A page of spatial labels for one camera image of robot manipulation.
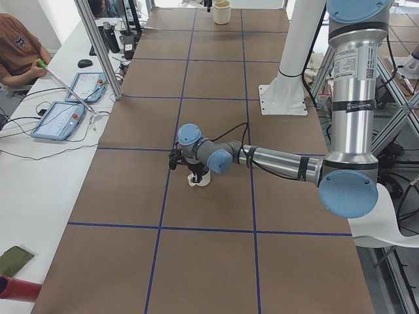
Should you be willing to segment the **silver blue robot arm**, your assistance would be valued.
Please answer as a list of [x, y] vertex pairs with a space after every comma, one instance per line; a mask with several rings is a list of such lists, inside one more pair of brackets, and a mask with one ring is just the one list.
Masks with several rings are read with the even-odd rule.
[[263, 114], [304, 115], [304, 72], [318, 28], [329, 15], [334, 52], [331, 149], [322, 159], [299, 156], [241, 141], [220, 143], [195, 124], [181, 126], [169, 166], [191, 171], [192, 185], [208, 184], [210, 173], [232, 164], [257, 168], [283, 179], [314, 183], [324, 206], [344, 218], [371, 212], [378, 201], [378, 160], [371, 150], [376, 107], [378, 47], [388, 35], [391, 1], [297, 1], [278, 74], [259, 86]]

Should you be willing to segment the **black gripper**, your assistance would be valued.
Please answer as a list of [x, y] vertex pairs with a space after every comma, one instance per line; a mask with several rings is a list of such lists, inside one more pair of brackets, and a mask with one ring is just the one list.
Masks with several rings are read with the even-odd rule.
[[206, 164], [202, 162], [198, 162], [195, 164], [188, 163], [188, 169], [192, 171], [192, 179], [193, 183], [200, 183], [200, 176], [203, 177], [209, 172], [209, 168]]

